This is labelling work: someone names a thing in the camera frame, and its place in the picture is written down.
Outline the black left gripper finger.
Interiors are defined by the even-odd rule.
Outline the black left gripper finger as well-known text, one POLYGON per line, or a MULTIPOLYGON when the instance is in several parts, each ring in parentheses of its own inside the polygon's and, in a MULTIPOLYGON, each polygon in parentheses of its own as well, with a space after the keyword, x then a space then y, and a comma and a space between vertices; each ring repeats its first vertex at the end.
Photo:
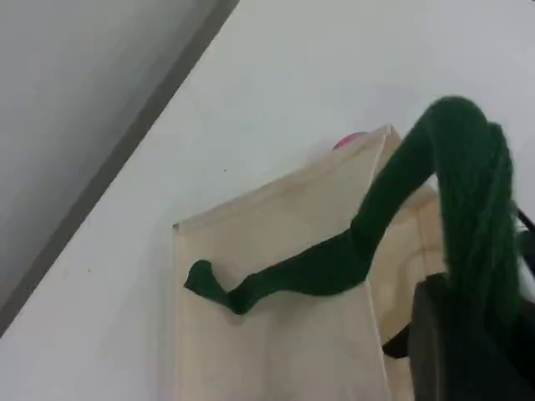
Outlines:
POLYGON ((533 400, 534 305, 522 302, 512 347, 471 332, 457 317, 444 275, 415 289, 409 360, 416 400, 533 400))

